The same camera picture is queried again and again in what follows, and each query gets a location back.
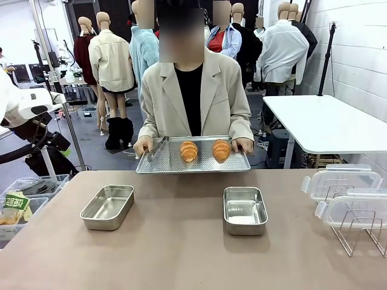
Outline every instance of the croissant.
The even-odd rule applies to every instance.
[[[213,144],[212,154],[213,157],[219,162],[225,162],[230,156],[231,147],[230,143],[224,140],[216,140]]]
[[[183,142],[180,146],[180,156],[185,162],[192,162],[198,156],[198,147],[193,142]]]

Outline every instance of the snack bag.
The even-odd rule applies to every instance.
[[[28,222],[32,216],[29,204],[23,192],[8,192],[0,213],[0,225],[16,225],[22,217]]]

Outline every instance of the person's left hand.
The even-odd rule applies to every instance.
[[[238,139],[234,139],[232,140],[231,142],[231,146],[232,146],[232,149],[235,151],[235,152],[238,152],[238,146],[239,147],[242,147],[242,150],[244,151],[244,153],[246,154],[251,154],[253,153],[254,151],[254,142],[253,140],[250,140],[248,138],[238,138]]]

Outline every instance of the perforated tray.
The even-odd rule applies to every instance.
[[[216,140],[231,142],[229,136],[205,137],[170,137],[155,153],[153,160],[148,162],[148,153],[143,154],[137,173],[168,174],[168,173],[203,173],[203,172],[243,172],[250,169],[249,161],[244,152],[231,152],[224,163],[219,163],[212,155],[212,147]],[[154,146],[161,138],[154,139]],[[180,146],[184,141],[194,142],[198,146],[198,158],[191,163],[184,162],[180,157]]]

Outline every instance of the red top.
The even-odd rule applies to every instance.
[[[93,71],[91,70],[90,57],[89,57],[89,44],[94,35],[88,35],[78,37],[74,43],[74,57],[79,67],[83,71],[83,79],[85,83],[89,85],[96,85],[97,82],[93,77]]]
[[[215,37],[210,41],[208,48],[209,50],[213,51],[214,53],[220,53],[223,50],[223,37],[224,32],[218,32]]]

